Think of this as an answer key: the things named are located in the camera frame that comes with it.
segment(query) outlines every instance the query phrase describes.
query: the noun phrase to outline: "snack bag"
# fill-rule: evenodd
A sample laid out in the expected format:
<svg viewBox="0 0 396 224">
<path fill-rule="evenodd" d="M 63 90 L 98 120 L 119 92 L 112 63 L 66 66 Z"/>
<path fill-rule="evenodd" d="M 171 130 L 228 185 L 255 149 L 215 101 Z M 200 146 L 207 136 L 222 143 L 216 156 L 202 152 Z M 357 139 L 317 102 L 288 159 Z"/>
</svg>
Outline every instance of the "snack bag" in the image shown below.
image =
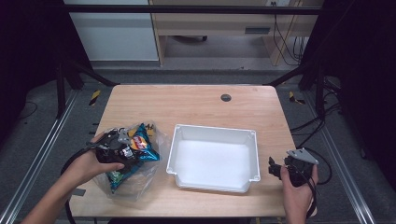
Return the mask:
<svg viewBox="0 0 396 224">
<path fill-rule="evenodd" d="M 157 138 L 157 130 L 153 122 L 136 124 L 130 128 L 114 128 L 95 145 L 96 157 L 100 162 L 122 162 L 125 167 L 121 170 L 97 176 L 94 181 L 105 192 L 110 189 L 110 196 L 125 194 L 137 199 L 149 186 L 161 159 L 160 146 L 165 145 Z M 128 184 L 120 192 L 118 188 L 126 180 Z"/>
</svg>

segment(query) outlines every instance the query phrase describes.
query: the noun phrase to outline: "metal frame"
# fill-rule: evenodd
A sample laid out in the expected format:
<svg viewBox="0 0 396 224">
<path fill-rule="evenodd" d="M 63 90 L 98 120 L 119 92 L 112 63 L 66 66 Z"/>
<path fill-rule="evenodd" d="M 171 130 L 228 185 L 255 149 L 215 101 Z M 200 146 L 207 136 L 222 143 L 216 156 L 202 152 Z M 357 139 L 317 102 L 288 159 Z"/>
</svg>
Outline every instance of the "metal frame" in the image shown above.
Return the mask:
<svg viewBox="0 0 396 224">
<path fill-rule="evenodd" d="M 244 7 L 244 6 L 170 6 L 170 5 L 60 5 L 46 4 L 45 9 L 86 13 L 199 13 L 199 14 L 276 14 L 329 15 L 342 12 L 340 8 L 322 7 Z"/>
<path fill-rule="evenodd" d="M 77 100 L 79 91 L 72 91 L 71 95 L 67 101 L 67 108 L 65 109 L 63 115 L 56 119 L 54 124 L 52 125 L 49 134 L 47 135 L 46 140 L 43 145 L 39 149 L 37 155 L 35 156 L 34 161 L 32 162 L 29 170 L 25 174 L 20 186 L 12 197 L 11 201 L 8 203 L 7 208 L 0 216 L 1 224 L 11 224 L 17 218 L 18 213 L 23 206 L 24 201 L 26 200 L 30 190 L 32 189 L 35 180 L 40 174 L 41 168 L 44 165 L 48 155 L 50 154 L 53 145 L 55 144 L 56 139 L 59 136 L 59 133 L 62 130 L 67 118 L 69 117 L 70 111 L 73 108 L 74 103 Z"/>
<path fill-rule="evenodd" d="M 309 105 L 312 114 L 316 116 L 317 113 L 314 107 L 315 100 L 313 99 L 313 94 L 311 92 L 303 91 L 303 95 L 304 98 L 307 99 L 307 104 Z M 364 200 L 361 191 L 359 190 L 359 187 L 353 178 L 353 175 L 349 172 L 349 169 L 347 168 L 347 165 L 339 152 L 340 150 L 332 140 L 332 136 L 330 135 L 326 125 L 322 128 L 322 130 L 320 130 L 320 133 L 325 144 L 327 145 L 326 148 L 328 149 L 329 155 L 334 162 L 334 168 L 337 171 L 337 174 L 340 175 L 341 183 L 343 184 L 346 195 L 348 196 L 352 207 L 355 210 L 356 216 L 361 223 L 374 224 L 375 219 L 370 211 L 370 208 Z"/>
</svg>

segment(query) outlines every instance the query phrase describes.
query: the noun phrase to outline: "wooden table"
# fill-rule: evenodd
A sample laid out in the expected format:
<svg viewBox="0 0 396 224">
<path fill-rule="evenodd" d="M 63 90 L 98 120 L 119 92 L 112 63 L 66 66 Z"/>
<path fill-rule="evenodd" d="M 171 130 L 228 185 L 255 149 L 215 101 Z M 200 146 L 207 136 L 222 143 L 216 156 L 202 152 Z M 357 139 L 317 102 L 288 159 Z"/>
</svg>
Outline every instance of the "wooden table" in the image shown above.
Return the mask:
<svg viewBox="0 0 396 224">
<path fill-rule="evenodd" d="M 223 102 L 222 94 L 232 100 Z M 181 189 L 165 172 L 167 158 L 137 203 L 112 200 L 93 182 L 70 202 L 74 217 L 278 217 L 285 216 L 282 184 L 268 174 L 268 158 L 281 163 L 294 149 L 276 90 L 269 86 L 120 85 L 110 95 L 97 132 L 154 120 L 170 139 L 176 124 L 250 129 L 257 133 L 262 180 L 247 193 Z"/>
</svg>

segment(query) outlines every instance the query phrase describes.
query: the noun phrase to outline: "white cabinet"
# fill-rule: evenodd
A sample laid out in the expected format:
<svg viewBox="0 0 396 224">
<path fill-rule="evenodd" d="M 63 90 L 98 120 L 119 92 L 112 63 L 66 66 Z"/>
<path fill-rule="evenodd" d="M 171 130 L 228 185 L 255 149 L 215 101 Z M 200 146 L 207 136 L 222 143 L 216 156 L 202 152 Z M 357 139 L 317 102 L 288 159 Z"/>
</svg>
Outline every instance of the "white cabinet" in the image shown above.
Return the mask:
<svg viewBox="0 0 396 224">
<path fill-rule="evenodd" d="M 149 0 L 152 5 L 248 6 L 265 7 L 270 0 Z M 323 0 L 284 1 L 288 7 L 320 7 Z M 164 61 L 169 35 L 259 35 L 262 36 L 273 65 L 281 60 L 290 36 L 310 36 L 317 16 L 271 14 L 183 14 L 153 13 L 160 63 Z"/>
<path fill-rule="evenodd" d="M 65 4 L 147 5 L 147 0 L 64 0 Z M 158 61 L 148 13 L 70 13 L 91 61 Z"/>
</svg>

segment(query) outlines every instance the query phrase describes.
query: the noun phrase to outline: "white tray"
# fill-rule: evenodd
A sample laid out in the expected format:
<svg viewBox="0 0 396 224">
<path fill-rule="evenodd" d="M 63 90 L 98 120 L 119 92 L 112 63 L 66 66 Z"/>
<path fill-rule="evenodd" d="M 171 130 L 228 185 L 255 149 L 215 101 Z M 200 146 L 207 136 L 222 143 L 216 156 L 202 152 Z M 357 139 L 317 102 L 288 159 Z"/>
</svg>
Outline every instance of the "white tray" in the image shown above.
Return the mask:
<svg viewBox="0 0 396 224">
<path fill-rule="evenodd" d="M 178 124 L 166 172 L 181 188 L 246 192 L 261 179 L 256 132 Z"/>
</svg>

